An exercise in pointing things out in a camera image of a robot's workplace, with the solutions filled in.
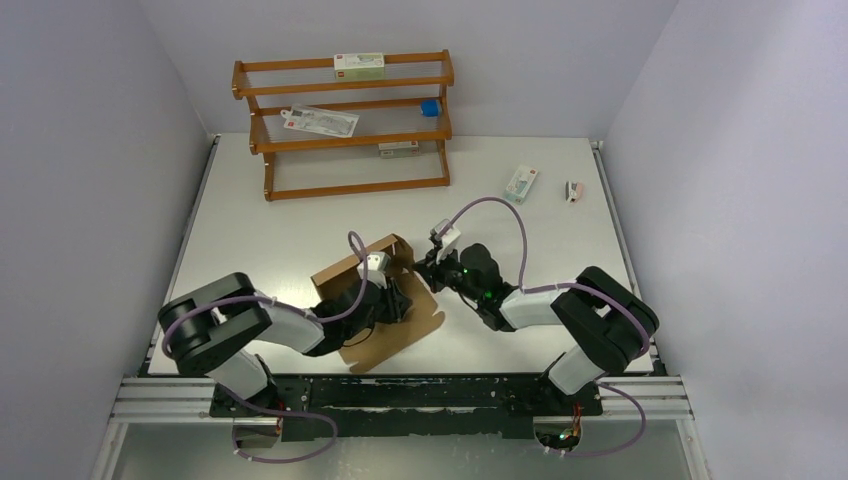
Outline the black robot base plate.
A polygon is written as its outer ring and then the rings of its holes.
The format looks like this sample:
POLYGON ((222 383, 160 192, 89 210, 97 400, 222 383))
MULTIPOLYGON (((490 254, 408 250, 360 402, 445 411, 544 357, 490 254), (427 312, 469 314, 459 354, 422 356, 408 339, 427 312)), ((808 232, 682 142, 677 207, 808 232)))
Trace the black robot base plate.
POLYGON ((566 423, 574 415, 602 413, 592 384, 568 396, 537 374, 448 376, 293 376, 274 378, 280 405, 296 413, 282 427, 285 441, 328 437, 499 434, 506 439, 536 437, 534 422, 551 417, 566 423))

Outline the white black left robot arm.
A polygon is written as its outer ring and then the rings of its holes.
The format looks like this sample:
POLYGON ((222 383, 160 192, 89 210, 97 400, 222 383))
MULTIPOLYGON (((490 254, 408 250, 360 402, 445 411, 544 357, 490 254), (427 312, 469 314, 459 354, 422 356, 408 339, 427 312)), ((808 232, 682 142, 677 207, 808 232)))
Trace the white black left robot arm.
POLYGON ((253 341, 307 357, 336 352, 365 330, 403 320, 412 307, 392 279, 357 280, 342 293, 300 309, 260 293, 241 272, 165 304, 157 313, 162 349, 182 375, 204 375, 249 414, 261 416, 281 397, 266 362, 246 351, 253 341))

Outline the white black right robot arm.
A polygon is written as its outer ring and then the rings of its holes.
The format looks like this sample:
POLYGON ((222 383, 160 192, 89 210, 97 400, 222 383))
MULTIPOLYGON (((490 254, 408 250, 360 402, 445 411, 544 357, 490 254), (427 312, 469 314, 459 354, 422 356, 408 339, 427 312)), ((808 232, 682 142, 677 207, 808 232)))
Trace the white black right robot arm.
POLYGON ((475 243, 449 254, 435 247, 413 269, 433 293, 450 289, 470 302, 493 331, 561 325, 569 332, 575 346, 544 371, 539 389, 542 406, 553 414, 573 406, 584 385, 623 373, 660 327, 646 303, 596 266, 573 282, 523 291, 506 282, 490 251, 475 243))

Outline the brown cardboard box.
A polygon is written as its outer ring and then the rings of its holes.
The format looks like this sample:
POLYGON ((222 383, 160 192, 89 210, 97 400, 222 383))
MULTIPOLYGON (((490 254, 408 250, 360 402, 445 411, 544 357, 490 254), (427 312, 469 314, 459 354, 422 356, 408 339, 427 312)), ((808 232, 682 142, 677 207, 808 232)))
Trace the brown cardboard box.
POLYGON ((413 271, 414 251, 389 234, 366 248, 378 257, 364 297, 345 318, 323 325, 324 339, 309 357, 336 355, 352 374, 374 373, 402 350, 435 332, 445 320, 429 288, 413 271))

